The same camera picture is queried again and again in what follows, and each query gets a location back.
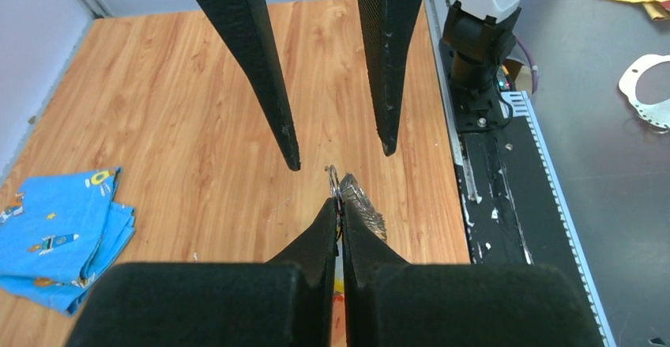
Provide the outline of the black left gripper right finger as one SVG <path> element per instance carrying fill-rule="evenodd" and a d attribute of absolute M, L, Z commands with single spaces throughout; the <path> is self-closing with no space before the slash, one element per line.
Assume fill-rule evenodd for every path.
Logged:
<path fill-rule="evenodd" d="M 600 346 L 592 312 L 551 266 L 412 264 L 347 201 L 342 217 L 350 346 Z"/>

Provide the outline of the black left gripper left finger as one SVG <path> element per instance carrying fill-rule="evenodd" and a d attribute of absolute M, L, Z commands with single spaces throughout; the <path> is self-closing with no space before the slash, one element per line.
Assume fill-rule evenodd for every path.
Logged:
<path fill-rule="evenodd" d="M 69 346 L 327 346 L 337 204 L 263 263 L 128 262 L 93 286 Z"/>

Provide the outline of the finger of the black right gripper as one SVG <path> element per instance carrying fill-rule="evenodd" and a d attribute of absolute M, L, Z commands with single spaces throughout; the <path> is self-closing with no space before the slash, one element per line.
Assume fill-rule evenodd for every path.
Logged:
<path fill-rule="evenodd" d="M 423 0 L 358 0 L 378 136 L 396 152 L 409 44 Z"/>
<path fill-rule="evenodd" d="M 300 170 L 299 145 L 266 0 L 196 0 L 248 81 L 286 165 Z"/>

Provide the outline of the metal keyring plate with spring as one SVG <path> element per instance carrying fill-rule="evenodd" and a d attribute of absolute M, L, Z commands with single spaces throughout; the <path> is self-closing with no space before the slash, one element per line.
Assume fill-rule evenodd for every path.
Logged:
<path fill-rule="evenodd" d="M 331 196 L 340 203 L 350 202 L 361 215 L 366 227 L 386 243 L 388 236 L 383 215 L 376 210 L 356 177 L 347 172 L 342 179 L 339 179 L 333 165 L 325 166 L 325 171 L 329 175 Z"/>

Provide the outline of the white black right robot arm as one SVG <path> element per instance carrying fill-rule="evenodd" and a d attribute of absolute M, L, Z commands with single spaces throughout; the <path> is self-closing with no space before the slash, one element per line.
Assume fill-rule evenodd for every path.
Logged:
<path fill-rule="evenodd" d="M 482 92 L 511 52 L 521 0 L 455 0 L 444 42 L 455 50 L 455 85 Z M 246 74 L 285 163 L 300 168 L 288 94 L 266 0 L 196 0 Z M 357 0 L 367 74 L 382 150 L 397 148 L 408 47 L 422 0 Z"/>

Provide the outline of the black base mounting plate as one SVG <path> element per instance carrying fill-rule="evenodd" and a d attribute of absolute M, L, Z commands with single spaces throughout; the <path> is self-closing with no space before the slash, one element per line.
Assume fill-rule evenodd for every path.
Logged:
<path fill-rule="evenodd" d="M 558 269 L 586 307 L 597 345 L 613 345 L 529 95 L 496 77 L 485 96 L 488 111 L 466 111 L 449 83 L 454 51 L 442 41 L 434 47 L 471 261 Z"/>

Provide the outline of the blue folded cloth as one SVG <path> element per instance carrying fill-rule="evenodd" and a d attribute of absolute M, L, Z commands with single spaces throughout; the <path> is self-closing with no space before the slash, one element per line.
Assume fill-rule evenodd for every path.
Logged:
<path fill-rule="evenodd" d="M 1 288 L 74 315 L 135 233 L 122 169 L 27 178 L 1 211 Z"/>

